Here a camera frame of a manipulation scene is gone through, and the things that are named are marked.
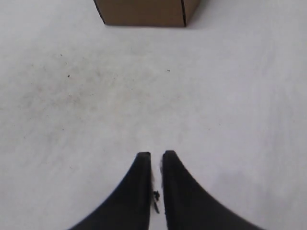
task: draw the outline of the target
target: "white surface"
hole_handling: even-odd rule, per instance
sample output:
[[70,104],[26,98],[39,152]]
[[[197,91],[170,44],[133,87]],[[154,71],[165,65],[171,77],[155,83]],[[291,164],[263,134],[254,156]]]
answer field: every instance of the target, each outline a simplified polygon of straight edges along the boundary
[[170,29],[104,26],[91,0],[1,1],[0,229],[67,229],[139,151],[161,191],[166,149],[253,223],[307,229],[306,9],[211,0]]

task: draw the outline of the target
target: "brown cardboard box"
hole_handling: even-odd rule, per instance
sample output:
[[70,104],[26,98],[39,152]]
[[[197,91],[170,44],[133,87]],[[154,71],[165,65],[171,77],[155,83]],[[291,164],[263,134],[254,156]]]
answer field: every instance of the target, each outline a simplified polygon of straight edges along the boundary
[[201,0],[94,0],[107,25],[186,26]]

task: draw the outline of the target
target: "black curved tip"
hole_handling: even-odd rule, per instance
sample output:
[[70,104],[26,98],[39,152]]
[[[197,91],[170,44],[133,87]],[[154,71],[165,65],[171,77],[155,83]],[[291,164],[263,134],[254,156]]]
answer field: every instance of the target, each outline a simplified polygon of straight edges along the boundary
[[174,151],[163,155],[162,177],[168,230],[260,230],[209,195]]
[[148,230],[151,176],[150,153],[138,153],[109,198],[71,230]]

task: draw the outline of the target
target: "cardboard box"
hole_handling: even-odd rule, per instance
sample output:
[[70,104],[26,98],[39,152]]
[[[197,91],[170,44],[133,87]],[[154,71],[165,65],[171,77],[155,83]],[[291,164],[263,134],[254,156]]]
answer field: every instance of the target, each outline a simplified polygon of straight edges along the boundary
[[186,26],[201,0],[94,0],[107,25]]

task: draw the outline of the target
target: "black plastic piece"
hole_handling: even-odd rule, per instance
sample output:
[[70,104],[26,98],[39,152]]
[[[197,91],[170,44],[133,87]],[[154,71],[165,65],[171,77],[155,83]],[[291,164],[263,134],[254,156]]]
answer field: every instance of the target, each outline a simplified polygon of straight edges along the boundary
[[148,230],[152,198],[150,153],[138,153],[109,198],[71,230]]
[[209,195],[174,151],[163,155],[162,178],[168,230],[260,230]]

